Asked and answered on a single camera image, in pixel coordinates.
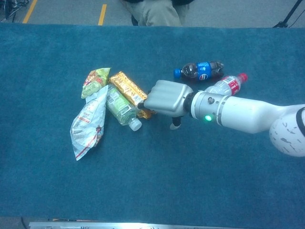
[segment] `white bottle cap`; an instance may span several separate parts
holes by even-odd
[[[139,119],[137,118],[133,118],[129,123],[128,123],[129,127],[133,130],[133,131],[137,131],[138,129],[141,128],[142,123]]]

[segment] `gold wrapper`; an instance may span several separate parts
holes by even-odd
[[[147,94],[145,94],[141,88],[131,81],[131,79],[129,79],[123,72],[119,72],[110,77],[109,83],[115,85],[125,98],[134,106],[143,102],[143,100],[147,98]],[[137,115],[140,118],[149,119],[152,116],[152,113],[148,110],[140,110]]]

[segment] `red label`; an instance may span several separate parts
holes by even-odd
[[[227,76],[223,78],[222,81],[225,81],[230,86],[232,95],[235,95],[237,92],[239,92],[238,82],[233,77]]]

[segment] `chip bag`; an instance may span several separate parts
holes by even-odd
[[[100,68],[91,71],[82,86],[81,98],[85,99],[104,87],[107,84],[109,71],[110,68]]]
[[[86,98],[86,105],[73,120],[70,129],[75,158],[78,161],[95,147],[104,134],[108,85]]]

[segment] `plastic bottle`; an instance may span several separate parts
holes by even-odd
[[[121,125],[129,125],[133,131],[141,128],[142,123],[136,118],[136,110],[129,101],[112,84],[109,84],[107,108]]]
[[[248,76],[245,73],[240,73],[238,76],[226,76],[213,86],[205,89],[205,92],[222,94],[222,95],[235,95],[239,92],[242,83],[248,80]]]
[[[224,64],[220,61],[201,62],[201,63],[189,63],[182,69],[174,70],[175,78],[182,78],[191,81],[202,81],[210,78],[223,77]]]

